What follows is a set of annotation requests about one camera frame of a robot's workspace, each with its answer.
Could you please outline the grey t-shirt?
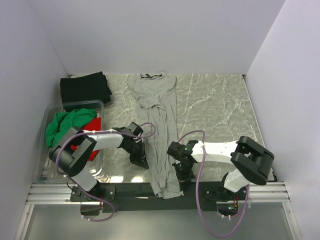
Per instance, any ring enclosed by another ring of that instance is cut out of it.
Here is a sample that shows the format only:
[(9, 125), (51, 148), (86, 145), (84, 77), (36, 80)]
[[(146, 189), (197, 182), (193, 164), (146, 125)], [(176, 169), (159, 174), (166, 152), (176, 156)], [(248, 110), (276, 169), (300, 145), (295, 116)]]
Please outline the grey t-shirt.
[(145, 127), (145, 154), (150, 172), (150, 184), (156, 197), (171, 199), (183, 196), (175, 160), (167, 154), (169, 145), (178, 140), (177, 78), (166, 73), (131, 75), (127, 79), (138, 105), (138, 117)]

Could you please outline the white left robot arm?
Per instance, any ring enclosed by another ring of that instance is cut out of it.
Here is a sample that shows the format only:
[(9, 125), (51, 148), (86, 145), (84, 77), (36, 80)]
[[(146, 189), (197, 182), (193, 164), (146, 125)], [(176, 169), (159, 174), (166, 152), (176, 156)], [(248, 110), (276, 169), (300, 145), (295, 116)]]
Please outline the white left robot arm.
[(53, 146), (48, 154), (59, 170), (82, 188), (88, 201), (106, 197), (100, 183), (86, 167), (92, 152), (106, 148), (123, 149), (129, 154), (131, 164), (148, 169), (143, 129), (135, 122), (127, 127), (115, 127), (107, 131), (87, 131), (71, 127)]

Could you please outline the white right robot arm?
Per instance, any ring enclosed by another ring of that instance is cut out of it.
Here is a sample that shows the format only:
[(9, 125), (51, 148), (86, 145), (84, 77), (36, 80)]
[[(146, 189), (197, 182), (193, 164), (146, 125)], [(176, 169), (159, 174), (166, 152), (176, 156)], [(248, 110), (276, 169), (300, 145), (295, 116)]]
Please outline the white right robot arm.
[(203, 159), (234, 165), (234, 171), (225, 173), (219, 185), (204, 194), (204, 197), (219, 202), (234, 199), (248, 184), (266, 185), (275, 158), (273, 153), (248, 136), (231, 142), (190, 140), (184, 145), (173, 141), (167, 154), (175, 160), (172, 165), (181, 182), (195, 179), (192, 168)]

